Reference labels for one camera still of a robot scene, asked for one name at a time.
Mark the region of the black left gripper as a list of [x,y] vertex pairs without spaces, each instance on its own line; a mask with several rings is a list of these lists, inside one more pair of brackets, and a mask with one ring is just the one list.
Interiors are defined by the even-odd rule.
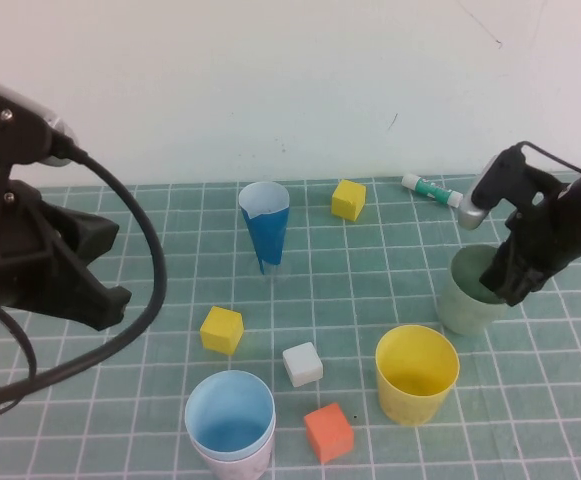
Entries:
[[131,292],[107,287],[88,265],[113,247],[119,225],[60,207],[0,167],[0,307],[73,320],[102,331],[119,324]]

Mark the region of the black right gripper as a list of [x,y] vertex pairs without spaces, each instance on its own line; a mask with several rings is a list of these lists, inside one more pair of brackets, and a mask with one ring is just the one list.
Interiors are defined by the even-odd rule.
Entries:
[[480,283],[509,306],[539,291],[578,256],[578,195],[546,192],[539,203],[535,194],[507,194],[514,206],[506,221],[507,240],[479,277]]

